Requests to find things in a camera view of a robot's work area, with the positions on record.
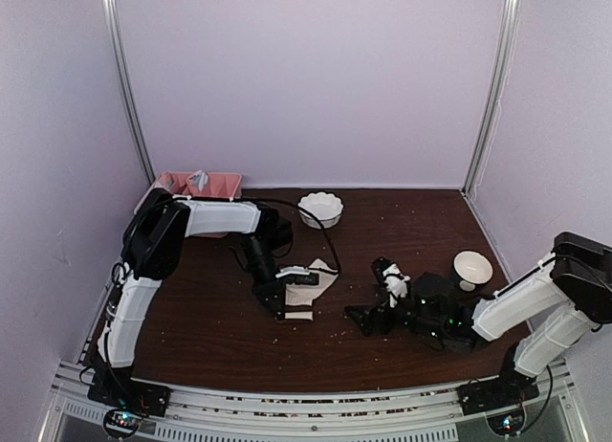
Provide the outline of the cream sock brown trim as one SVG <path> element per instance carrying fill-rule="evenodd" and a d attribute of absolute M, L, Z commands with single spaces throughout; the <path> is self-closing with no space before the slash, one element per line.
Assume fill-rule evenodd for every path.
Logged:
<path fill-rule="evenodd" d="M 312 321 L 314 301 L 329 289 L 338 279 L 339 271 L 333 270 L 320 258 L 306 268 L 319 274 L 319 284 L 315 286 L 293 285 L 286 283 L 285 321 Z"/>

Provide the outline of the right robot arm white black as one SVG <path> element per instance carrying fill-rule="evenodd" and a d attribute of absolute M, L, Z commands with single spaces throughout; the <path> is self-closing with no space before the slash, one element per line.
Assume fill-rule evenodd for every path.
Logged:
<path fill-rule="evenodd" d="M 475 251 L 458 253 L 449 277 L 423 273 L 412 279 L 384 257 L 371 268 L 383 301 L 344 309 L 365 336 L 404 326 L 433 340 L 438 350 L 471 353 L 539 313 L 550 313 L 509 349 L 503 374 L 492 381 L 491 398 L 503 406 L 584 334 L 611 322 L 611 249 L 572 232 L 557 235 L 532 270 L 490 295 L 482 291 L 492 279 L 492 264 Z"/>

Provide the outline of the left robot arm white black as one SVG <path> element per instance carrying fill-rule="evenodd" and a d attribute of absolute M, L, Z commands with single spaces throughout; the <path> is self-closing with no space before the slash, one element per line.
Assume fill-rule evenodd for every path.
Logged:
<path fill-rule="evenodd" d="M 106 325 L 98 340 L 98 355 L 112 369 L 98 386 L 116 407 L 127 408 L 137 400 L 136 384 L 117 369 L 133 364 L 148 307 L 178 268 L 185 239 L 230 233 L 240 236 L 253 294 L 277 320 L 284 319 L 285 282 L 273 253 L 292 241 L 293 230 L 278 210 L 260 200 L 190 199 L 153 189 L 123 234 Z"/>

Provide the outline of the white fluted bowl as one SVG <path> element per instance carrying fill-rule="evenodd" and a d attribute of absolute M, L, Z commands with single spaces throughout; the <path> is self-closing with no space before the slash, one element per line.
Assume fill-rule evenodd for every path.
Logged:
<path fill-rule="evenodd" d="M 335 227 L 342 216 L 344 205 L 339 197 L 324 191 L 312 192 L 300 198 L 297 203 L 302 222 L 309 228 L 319 230 Z"/>

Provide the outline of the pink packet in tray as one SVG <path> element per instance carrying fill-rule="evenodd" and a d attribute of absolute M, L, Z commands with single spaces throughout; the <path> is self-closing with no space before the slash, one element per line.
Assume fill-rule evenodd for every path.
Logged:
<path fill-rule="evenodd" d="M 154 188 L 163 188 L 170 194 L 176 194 L 179 186 L 180 182 L 177 180 L 177 177 L 173 172 L 161 173 L 154 184 Z"/>

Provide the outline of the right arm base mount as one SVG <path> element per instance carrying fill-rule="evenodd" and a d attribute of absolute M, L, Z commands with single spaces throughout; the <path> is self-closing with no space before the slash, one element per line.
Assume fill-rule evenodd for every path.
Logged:
<path fill-rule="evenodd" d="M 518 436 L 525 428 L 526 401 L 539 396 L 535 378 L 504 372 L 489 380 L 471 380 L 458 387 L 464 415 L 485 413 L 489 429 L 498 436 Z"/>

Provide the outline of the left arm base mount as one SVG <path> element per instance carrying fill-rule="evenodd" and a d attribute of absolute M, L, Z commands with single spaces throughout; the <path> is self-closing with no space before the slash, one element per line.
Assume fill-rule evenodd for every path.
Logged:
<path fill-rule="evenodd" d="M 104 361 L 92 364 L 94 376 L 87 397 L 109 409 L 102 428 L 114 440 L 134 436 L 150 417 L 164 417 L 171 389 L 132 377 L 133 367 L 110 368 Z"/>

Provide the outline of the aluminium front rail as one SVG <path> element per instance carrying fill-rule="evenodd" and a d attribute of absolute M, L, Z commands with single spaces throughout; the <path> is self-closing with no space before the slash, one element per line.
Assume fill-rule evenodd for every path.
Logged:
<path fill-rule="evenodd" d="M 114 441 L 102 426 L 112 407 L 87 398 L 82 364 L 61 362 L 33 441 Z M 171 386 L 162 417 L 144 419 L 126 441 L 596 441 L 563 360 L 523 404 L 466 414 L 456 382 L 347 393 L 255 393 Z M 526 432 L 497 435 L 494 417 L 525 410 Z"/>

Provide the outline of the left aluminium frame post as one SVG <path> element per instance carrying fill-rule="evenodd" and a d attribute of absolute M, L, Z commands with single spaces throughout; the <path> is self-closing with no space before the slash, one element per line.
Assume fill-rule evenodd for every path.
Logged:
<path fill-rule="evenodd" d="M 101 2 L 107 30 L 109 32 L 116 74 L 119 81 L 120 97 L 127 118 L 128 129 L 144 178 L 147 183 L 152 183 L 155 179 L 155 172 L 142 131 L 141 119 L 129 75 L 127 57 L 120 28 L 120 15 L 117 0 L 101 0 Z"/>

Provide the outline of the aluminium frame post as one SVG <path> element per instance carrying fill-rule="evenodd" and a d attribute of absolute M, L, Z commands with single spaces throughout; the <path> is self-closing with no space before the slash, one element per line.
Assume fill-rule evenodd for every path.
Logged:
<path fill-rule="evenodd" d="M 468 198 L 474 195 L 479 175 L 486 163 L 488 147 L 494 132 L 496 114 L 513 55 L 519 8 L 520 0 L 504 0 L 489 91 L 475 147 L 472 152 L 469 170 L 462 189 L 463 194 Z"/>
<path fill-rule="evenodd" d="M 109 32 L 116 74 L 119 81 L 120 97 L 127 118 L 128 129 L 144 178 L 147 183 L 152 183 L 155 179 L 155 172 L 142 131 L 141 119 L 129 75 L 127 57 L 120 28 L 120 15 L 117 0 L 101 0 L 101 2 L 107 30 Z"/>

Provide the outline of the right aluminium frame post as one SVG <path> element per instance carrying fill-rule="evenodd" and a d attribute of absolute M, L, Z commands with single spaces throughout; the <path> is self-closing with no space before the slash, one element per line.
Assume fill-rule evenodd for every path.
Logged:
<path fill-rule="evenodd" d="M 469 170 L 462 189 L 463 194 L 468 198 L 474 195 L 479 175 L 486 163 L 488 147 L 494 132 L 496 114 L 513 55 L 519 8 L 520 0 L 504 0 L 489 91 L 475 147 L 472 152 Z"/>

